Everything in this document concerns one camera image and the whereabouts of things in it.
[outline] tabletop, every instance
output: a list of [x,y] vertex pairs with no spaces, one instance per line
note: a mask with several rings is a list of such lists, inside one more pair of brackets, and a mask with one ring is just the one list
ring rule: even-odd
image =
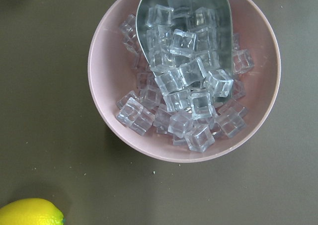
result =
[[0,207],[52,201],[66,225],[316,225],[318,0],[253,0],[280,47],[274,107],[238,149],[198,163],[135,151],[90,94],[94,31],[116,0],[0,0]]

